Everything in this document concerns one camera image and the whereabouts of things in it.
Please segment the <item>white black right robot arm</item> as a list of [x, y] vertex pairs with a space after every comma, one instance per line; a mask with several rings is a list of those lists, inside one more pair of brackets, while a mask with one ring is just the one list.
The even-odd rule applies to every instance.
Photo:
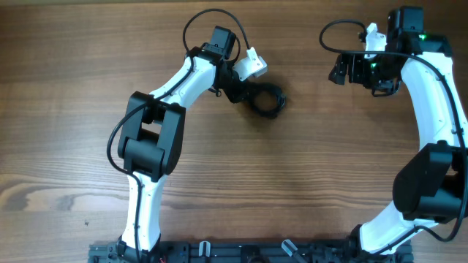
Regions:
[[364, 50], [339, 50], [328, 78], [356, 83], [375, 97], [409, 91], [419, 133], [418, 153], [397, 174], [390, 204], [356, 226], [344, 245], [346, 260], [383, 261], [420, 232], [452, 223], [452, 240], [467, 217], [467, 118], [453, 80], [448, 39], [424, 29], [420, 7], [388, 14], [385, 34], [375, 24], [359, 35]]

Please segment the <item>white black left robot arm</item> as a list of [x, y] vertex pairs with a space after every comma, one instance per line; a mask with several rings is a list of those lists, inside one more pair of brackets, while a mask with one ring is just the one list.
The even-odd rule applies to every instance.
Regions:
[[182, 67], [162, 87], [130, 96], [125, 116], [111, 133], [118, 140], [119, 167], [129, 180], [127, 225], [116, 243], [123, 262], [162, 262], [160, 212], [168, 176], [180, 159], [187, 110], [208, 90], [223, 90], [232, 103], [257, 87], [249, 81], [268, 66], [253, 47], [231, 59], [236, 35], [217, 26], [210, 42], [186, 50]]

